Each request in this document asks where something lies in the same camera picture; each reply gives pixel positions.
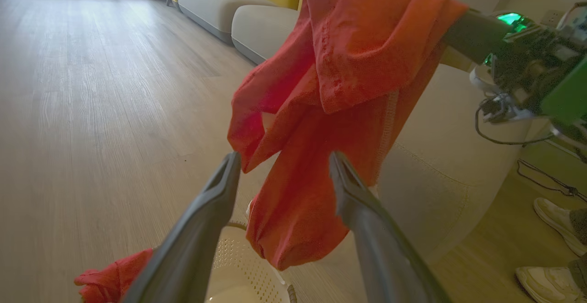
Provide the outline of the short grey sofa seat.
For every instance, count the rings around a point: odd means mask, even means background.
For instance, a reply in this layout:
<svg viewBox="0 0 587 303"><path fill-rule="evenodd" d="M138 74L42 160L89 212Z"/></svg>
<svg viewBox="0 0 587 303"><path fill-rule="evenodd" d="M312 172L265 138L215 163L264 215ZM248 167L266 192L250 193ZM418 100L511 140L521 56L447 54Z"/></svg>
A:
<svg viewBox="0 0 587 303"><path fill-rule="evenodd" d="M232 22L234 47L256 65L270 59L292 32L299 12L266 5L239 7Z"/></svg>

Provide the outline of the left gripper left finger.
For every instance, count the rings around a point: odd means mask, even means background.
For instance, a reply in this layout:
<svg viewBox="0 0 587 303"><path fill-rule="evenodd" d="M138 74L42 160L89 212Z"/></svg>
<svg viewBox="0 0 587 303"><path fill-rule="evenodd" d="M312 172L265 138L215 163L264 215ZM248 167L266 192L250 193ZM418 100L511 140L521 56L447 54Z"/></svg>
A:
<svg viewBox="0 0 587 303"><path fill-rule="evenodd" d="M203 303L216 247L233 215L241 157L226 155L124 295L122 303Z"/></svg>

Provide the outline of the worn white sneaker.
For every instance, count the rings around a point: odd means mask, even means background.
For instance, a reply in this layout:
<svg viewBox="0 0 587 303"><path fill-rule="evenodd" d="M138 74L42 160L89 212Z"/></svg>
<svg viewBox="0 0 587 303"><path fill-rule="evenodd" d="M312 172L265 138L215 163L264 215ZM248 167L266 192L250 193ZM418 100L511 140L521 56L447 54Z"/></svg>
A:
<svg viewBox="0 0 587 303"><path fill-rule="evenodd" d="M551 201L539 197L534 200L534 210L543 222L556 230L573 253L583 256L587 245L583 244L574 231L570 221L570 210L558 207Z"/></svg>
<svg viewBox="0 0 587 303"><path fill-rule="evenodd" d="M566 267L520 267L515 275L537 303L587 303L587 295Z"/></svg>

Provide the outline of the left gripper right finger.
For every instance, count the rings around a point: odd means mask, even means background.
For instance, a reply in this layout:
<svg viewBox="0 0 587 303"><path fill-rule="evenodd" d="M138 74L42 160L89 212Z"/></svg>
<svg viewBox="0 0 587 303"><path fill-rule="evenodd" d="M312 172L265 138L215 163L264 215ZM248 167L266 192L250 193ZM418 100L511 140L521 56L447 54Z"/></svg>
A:
<svg viewBox="0 0 587 303"><path fill-rule="evenodd" d="M354 233L368 303L452 303L446 290L341 151L329 157L336 214Z"/></svg>

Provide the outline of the long grey sofa seat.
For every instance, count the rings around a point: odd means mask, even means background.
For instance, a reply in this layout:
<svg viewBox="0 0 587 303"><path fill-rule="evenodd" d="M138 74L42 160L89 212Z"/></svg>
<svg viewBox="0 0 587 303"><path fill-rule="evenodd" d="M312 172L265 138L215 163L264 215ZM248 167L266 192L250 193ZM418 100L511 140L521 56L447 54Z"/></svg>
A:
<svg viewBox="0 0 587 303"><path fill-rule="evenodd" d="M228 45L233 45L232 22L238 8L277 6L268 0L177 0L177 4L184 15Z"/></svg>

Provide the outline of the white perforated laundry basket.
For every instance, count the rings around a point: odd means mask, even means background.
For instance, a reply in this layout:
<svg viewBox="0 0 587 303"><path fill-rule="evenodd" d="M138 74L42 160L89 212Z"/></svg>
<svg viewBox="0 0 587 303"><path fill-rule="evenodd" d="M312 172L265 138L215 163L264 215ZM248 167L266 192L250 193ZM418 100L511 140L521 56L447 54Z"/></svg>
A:
<svg viewBox="0 0 587 303"><path fill-rule="evenodd" d="M298 303L294 286L252 249L246 229L239 222L222 229L204 303Z"/></svg>

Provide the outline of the white wall socket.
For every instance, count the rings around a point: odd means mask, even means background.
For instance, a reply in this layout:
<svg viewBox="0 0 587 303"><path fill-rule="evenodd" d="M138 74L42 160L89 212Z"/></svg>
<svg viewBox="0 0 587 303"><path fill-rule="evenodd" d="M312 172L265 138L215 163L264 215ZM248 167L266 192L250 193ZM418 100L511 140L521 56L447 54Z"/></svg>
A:
<svg viewBox="0 0 587 303"><path fill-rule="evenodd" d="M540 23L541 25L544 25L546 27L556 28L559 25L564 14L565 11L549 9L544 13Z"/></svg>

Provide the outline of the person's trouser leg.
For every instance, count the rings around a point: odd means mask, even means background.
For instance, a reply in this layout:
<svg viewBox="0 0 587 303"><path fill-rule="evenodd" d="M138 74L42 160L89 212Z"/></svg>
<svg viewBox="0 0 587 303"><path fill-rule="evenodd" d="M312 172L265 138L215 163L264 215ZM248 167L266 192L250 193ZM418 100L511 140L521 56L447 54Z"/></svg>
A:
<svg viewBox="0 0 587 303"><path fill-rule="evenodd" d="M581 293L587 296L587 253L568 264L571 276Z"/></svg>
<svg viewBox="0 0 587 303"><path fill-rule="evenodd" d="M572 210L570 223L578 241L587 247L587 208Z"/></svg>

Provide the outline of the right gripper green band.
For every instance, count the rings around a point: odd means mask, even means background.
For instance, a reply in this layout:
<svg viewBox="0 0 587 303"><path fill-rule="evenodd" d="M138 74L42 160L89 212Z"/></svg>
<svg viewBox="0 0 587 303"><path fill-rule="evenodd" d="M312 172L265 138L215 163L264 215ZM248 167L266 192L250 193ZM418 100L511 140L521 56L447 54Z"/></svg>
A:
<svg viewBox="0 0 587 303"><path fill-rule="evenodd" d="M485 122L587 127L587 12L566 12L552 28L516 12L468 9L443 42L477 64L471 83L489 94Z"/></svg>

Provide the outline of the small red cloth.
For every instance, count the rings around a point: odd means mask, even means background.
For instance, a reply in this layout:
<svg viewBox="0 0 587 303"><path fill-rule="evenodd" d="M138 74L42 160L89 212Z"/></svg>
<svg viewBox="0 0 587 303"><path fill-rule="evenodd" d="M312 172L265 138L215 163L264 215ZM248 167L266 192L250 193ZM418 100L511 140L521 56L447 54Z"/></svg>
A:
<svg viewBox="0 0 587 303"><path fill-rule="evenodd" d="M99 270L87 270L74 280L84 303L121 303L122 298L151 259L154 250L145 249L118 259Z"/></svg>

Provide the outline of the large red garment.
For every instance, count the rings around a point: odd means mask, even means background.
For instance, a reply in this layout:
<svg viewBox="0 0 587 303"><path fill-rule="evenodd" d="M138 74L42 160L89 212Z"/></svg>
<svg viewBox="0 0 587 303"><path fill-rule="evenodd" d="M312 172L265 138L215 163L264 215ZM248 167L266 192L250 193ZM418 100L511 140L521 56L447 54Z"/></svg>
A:
<svg viewBox="0 0 587 303"><path fill-rule="evenodd" d="M227 134L244 173L277 154L247 225L273 268L323 259L344 240L329 155L341 151L377 185L444 34L467 11L459 0L302 0L283 46L233 95Z"/></svg>

